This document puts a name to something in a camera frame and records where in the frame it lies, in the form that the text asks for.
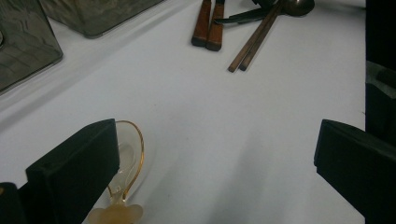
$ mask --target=wooden chopsticks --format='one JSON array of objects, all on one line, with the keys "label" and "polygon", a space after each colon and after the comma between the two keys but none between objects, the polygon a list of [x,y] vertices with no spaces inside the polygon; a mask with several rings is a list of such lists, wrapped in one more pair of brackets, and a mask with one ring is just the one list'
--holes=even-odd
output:
[{"label": "wooden chopsticks", "polygon": [[284,0],[278,0],[277,3],[271,8],[268,15],[262,20],[259,27],[247,41],[244,47],[236,55],[233,62],[228,67],[230,72],[234,72],[238,67],[240,70],[245,71],[248,68],[251,60],[259,49],[262,41],[267,36],[272,24],[274,23],[277,15],[283,7]]}]

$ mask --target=spoon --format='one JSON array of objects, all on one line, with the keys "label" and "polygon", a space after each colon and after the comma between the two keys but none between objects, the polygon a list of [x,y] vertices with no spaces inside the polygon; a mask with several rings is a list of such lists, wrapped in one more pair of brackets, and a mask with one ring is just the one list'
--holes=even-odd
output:
[{"label": "spoon", "polygon": [[[279,15],[289,15],[292,17],[302,17],[309,13],[315,7],[313,0],[288,0],[285,2]],[[247,23],[250,21],[257,21],[264,19],[271,8],[253,9],[245,13],[230,16],[229,19],[217,19],[216,23]]]},{"label": "spoon", "polygon": [[242,47],[238,55],[236,55],[228,70],[233,72],[238,66],[242,71],[245,71],[248,68],[253,56],[259,49],[262,41],[268,34],[277,15],[280,14],[282,9],[288,13],[288,15],[303,16],[309,13],[314,7],[314,0],[278,0],[275,6],[271,8],[268,17],[262,20],[262,23],[247,41],[245,46]]},{"label": "spoon", "polygon": [[239,65],[239,69],[241,69],[242,71],[247,70],[248,65],[250,64],[251,60],[253,60],[254,55],[256,54],[257,50],[262,44],[264,38],[267,36],[269,30],[271,29],[271,26],[274,24],[274,21],[276,20],[276,17],[280,14],[281,10],[284,10],[285,13],[287,13],[290,16],[301,17],[308,14],[315,7],[314,0],[279,0],[279,1],[283,1],[280,2],[280,8],[276,10],[274,14],[270,14],[271,17],[270,21],[268,22],[268,24],[264,26],[264,29],[257,38],[257,41],[254,43],[254,45],[247,53],[246,57],[244,58],[244,61],[242,61],[241,64]]}]

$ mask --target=white tablecloth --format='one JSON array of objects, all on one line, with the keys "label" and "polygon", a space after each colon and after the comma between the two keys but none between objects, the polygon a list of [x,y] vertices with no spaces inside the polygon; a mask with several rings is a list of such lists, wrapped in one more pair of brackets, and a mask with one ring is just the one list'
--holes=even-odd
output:
[{"label": "white tablecloth", "polygon": [[[235,73],[259,23],[225,27],[219,52],[196,48],[198,0],[167,0],[94,40],[51,21],[64,59],[0,96],[0,182],[21,187],[85,125],[128,119],[147,150],[129,201],[144,206],[140,223],[363,223],[313,159],[322,119],[364,129],[364,4],[279,16]],[[226,1],[225,16],[254,7]]]}]

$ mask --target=knife handle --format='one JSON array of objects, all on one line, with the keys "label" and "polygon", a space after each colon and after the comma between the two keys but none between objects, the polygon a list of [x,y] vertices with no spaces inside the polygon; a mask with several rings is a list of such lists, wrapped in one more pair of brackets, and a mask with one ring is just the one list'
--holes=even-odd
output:
[{"label": "knife handle", "polygon": [[215,23],[215,19],[224,18],[224,4],[216,3],[213,10],[212,22],[206,41],[206,48],[213,51],[221,49],[223,25]]},{"label": "knife handle", "polygon": [[209,30],[210,9],[212,2],[204,0],[201,5],[201,10],[198,14],[197,23],[195,24],[194,34],[192,35],[191,43],[197,47],[206,46],[207,33]]}]

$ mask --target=metal spoon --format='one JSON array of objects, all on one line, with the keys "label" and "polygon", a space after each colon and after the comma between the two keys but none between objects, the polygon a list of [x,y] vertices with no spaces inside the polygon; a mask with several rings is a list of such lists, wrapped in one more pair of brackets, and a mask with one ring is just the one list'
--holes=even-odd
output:
[{"label": "metal spoon", "polygon": [[[308,14],[315,7],[314,0],[287,0],[279,15],[289,15],[292,17],[302,17]],[[249,12],[230,16],[229,19],[218,19],[216,23],[247,23],[264,19],[271,8],[253,9]]]}]

